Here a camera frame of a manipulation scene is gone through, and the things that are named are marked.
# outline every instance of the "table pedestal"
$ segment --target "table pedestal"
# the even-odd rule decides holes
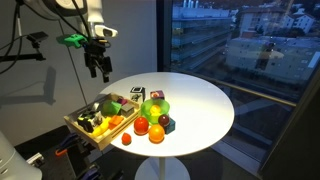
[[[187,168],[174,157],[146,159],[138,168],[135,180],[190,180]]]

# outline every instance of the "building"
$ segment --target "building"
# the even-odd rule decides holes
[[[300,28],[304,33],[309,33],[315,18],[303,11],[304,9],[301,8],[294,14],[285,15],[282,27],[285,29]]]
[[[242,11],[240,36],[244,31],[256,29],[263,35],[271,34],[281,28],[285,10],[275,6],[249,7]]]
[[[309,80],[319,57],[319,38],[239,37],[229,41],[226,63],[278,81],[300,84]]]
[[[172,65],[193,69],[217,54],[230,39],[229,10],[174,7]]]

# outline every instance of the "white wall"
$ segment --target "white wall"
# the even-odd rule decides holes
[[[0,1],[0,47],[10,41],[14,3]],[[155,1],[103,0],[103,7],[105,24],[119,31],[118,38],[109,39],[112,47],[105,53],[111,57],[113,66],[110,82],[103,83],[98,70],[98,77],[92,79],[84,64],[83,49],[70,48],[88,102],[114,81],[157,69]],[[85,105],[67,48],[55,40],[61,35],[58,22],[44,20],[26,6],[21,7],[21,16],[23,34],[44,31],[49,38],[40,48],[46,61],[19,61],[0,75],[0,131],[13,145],[65,125],[63,116]],[[67,33],[73,33],[62,24]],[[24,39],[22,54],[33,52],[29,41]],[[0,71],[8,65],[0,63]],[[47,95],[50,93],[53,103]]]

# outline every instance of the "floor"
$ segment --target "floor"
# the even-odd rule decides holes
[[[146,158],[114,148],[98,158],[95,163],[107,180],[121,170],[123,180],[133,180],[137,169]],[[212,148],[177,158],[186,166],[191,180],[258,180]]]

